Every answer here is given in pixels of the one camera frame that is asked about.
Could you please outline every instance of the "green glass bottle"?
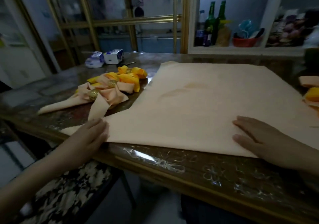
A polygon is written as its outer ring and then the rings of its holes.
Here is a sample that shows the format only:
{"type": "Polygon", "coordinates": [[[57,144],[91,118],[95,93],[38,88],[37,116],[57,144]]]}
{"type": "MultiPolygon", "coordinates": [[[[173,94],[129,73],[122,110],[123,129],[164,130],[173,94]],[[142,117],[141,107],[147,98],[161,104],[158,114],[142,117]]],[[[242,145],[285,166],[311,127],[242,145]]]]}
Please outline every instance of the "green glass bottle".
{"type": "Polygon", "coordinates": [[[205,30],[208,29],[208,27],[211,28],[213,31],[214,25],[215,25],[215,1],[211,2],[211,7],[209,9],[208,17],[205,21],[205,30]]]}
{"type": "Polygon", "coordinates": [[[226,20],[225,9],[226,9],[226,0],[221,1],[218,17],[215,20],[215,25],[212,32],[212,45],[216,44],[220,21],[226,20]]]}

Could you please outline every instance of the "table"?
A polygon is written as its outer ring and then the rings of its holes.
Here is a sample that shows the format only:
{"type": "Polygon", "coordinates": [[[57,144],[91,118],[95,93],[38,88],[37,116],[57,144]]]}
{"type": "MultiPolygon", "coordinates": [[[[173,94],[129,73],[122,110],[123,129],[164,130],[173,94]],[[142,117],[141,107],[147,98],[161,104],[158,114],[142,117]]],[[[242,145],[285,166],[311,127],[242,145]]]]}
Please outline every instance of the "table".
{"type": "MultiPolygon", "coordinates": [[[[264,65],[301,93],[298,84],[301,59],[253,56],[216,57],[211,55],[128,53],[126,63],[141,67],[150,82],[161,63],[233,63],[264,65]]],[[[0,118],[14,128],[38,138],[62,142],[68,136],[59,130],[86,122],[91,104],[37,116],[44,105],[71,96],[77,86],[105,72],[117,71],[115,65],[87,69],[81,65],[19,89],[0,94],[0,118]]],[[[129,108],[141,92],[129,96],[107,114],[129,108]]],[[[268,164],[261,159],[168,149],[142,145],[110,143],[94,159],[180,193],[200,199],[259,223],[318,223],[318,198],[297,172],[268,164]]]]}

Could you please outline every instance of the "gold ring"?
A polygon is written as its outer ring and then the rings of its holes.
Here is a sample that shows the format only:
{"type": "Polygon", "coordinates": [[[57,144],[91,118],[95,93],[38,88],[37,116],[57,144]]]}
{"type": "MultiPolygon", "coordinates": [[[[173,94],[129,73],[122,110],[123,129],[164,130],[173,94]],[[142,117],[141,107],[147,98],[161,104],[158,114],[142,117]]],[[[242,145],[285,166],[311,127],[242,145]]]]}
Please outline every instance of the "gold ring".
{"type": "Polygon", "coordinates": [[[117,84],[117,80],[110,80],[107,85],[110,87],[110,88],[115,88],[115,85],[117,84]]]}
{"type": "Polygon", "coordinates": [[[98,96],[98,93],[99,91],[97,89],[90,90],[89,92],[90,100],[95,101],[96,97],[98,96]]]}

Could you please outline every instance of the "bottle label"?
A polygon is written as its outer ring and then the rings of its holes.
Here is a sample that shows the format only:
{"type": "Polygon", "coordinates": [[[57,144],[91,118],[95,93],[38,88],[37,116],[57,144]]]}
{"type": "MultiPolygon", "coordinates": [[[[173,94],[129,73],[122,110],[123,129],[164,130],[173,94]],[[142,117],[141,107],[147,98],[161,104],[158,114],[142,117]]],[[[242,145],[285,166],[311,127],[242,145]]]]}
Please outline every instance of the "bottle label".
{"type": "Polygon", "coordinates": [[[198,37],[198,38],[204,37],[204,30],[202,30],[202,29],[196,30],[196,37],[198,37]]]}

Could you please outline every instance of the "red bowl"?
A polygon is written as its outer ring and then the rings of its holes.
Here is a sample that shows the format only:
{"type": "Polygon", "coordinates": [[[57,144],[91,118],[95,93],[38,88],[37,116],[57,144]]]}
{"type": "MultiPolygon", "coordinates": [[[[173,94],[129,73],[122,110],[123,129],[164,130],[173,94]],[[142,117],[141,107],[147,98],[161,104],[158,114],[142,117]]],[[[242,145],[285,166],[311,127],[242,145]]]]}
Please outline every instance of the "red bowl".
{"type": "Polygon", "coordinates": [[[235,47],[253,47],[259,38],[233,38],[235,47]]]}

